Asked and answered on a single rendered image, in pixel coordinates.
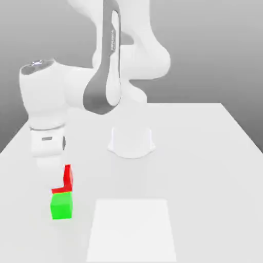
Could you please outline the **small red cube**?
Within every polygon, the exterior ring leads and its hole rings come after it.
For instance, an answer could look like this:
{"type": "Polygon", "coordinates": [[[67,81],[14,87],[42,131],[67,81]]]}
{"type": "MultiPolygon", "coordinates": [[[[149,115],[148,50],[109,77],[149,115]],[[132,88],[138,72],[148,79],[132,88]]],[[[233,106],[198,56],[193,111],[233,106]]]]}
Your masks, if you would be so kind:
{"type": "Polygon", "coordinates": [[[52,189],[53,194],[71,192],[73,188],[73,174],[71,170],[71,165],[67,164],[64,168],[64,175],[63,175],[63,186],[60,188],[52,189]]]}

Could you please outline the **small green cube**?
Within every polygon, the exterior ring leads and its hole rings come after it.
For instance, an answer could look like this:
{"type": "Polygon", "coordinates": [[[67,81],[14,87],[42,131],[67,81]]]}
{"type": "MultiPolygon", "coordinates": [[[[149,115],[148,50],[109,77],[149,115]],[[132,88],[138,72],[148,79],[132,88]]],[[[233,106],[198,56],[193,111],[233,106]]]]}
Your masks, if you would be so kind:
{"type": "Polygon", "coordinates": [[[72,192],[53,194],[50,204],[52,219],[69,219],[72,217],[72,192]]]}

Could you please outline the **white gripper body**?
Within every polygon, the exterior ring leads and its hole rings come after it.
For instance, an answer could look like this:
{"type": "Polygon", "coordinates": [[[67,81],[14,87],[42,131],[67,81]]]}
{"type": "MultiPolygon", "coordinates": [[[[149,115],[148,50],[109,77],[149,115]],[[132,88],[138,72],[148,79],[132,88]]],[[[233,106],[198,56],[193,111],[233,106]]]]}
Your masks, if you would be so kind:
{"type": "Polygon", "coordinates": [[[53,189],[63,186],[62,156],[37,157],[36,165],[39,177],[46,187],[53,189]]]}

